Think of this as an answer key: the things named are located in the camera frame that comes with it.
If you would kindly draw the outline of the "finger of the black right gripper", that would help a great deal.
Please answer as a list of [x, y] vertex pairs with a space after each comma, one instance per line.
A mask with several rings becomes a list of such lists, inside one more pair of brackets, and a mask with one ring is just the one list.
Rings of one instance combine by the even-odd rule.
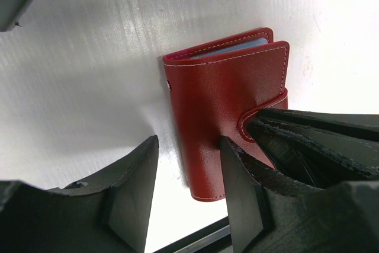
[[378, 181], [378, 143], [269, 119], [247, 131], [274, 167], [297, 181], [328, 188], [343, 181]]
[[331, 114], [311, 111], [265, 108], [258, 111], [259, 119], [283, 121], [291, 124], [328, 130], [357, 139], [378, 142], [377, 114]]

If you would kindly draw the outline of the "red leather card holder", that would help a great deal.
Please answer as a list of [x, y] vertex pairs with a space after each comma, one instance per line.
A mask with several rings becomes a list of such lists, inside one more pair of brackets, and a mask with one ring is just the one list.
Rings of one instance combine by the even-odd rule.
[[289, 57], [289, 43], [275, 41], [267, 27], [164, 55], [179, 148], [195, 200], [225, 197], [222, 136], [270, 164], [246, 127], [263, 108], [288, 107]]

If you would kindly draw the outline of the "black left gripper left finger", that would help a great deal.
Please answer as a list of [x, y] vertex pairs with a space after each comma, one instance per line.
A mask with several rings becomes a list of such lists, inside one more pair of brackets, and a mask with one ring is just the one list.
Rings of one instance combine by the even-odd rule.
[[2, 252], [143, 252], [159, 141], [65, 188], [1, 182]]

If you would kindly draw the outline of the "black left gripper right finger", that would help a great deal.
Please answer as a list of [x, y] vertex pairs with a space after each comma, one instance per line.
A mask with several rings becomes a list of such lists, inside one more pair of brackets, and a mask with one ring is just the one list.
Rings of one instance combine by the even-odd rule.
[[220, 140], [234, 252], [377, 252], [378, 182], [321, 189]]

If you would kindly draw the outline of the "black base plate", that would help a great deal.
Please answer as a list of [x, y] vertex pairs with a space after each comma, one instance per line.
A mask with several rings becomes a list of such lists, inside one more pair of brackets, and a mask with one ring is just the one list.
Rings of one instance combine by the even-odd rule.
[[156, 252], [233, 252], [229, 221], [221, 219]]

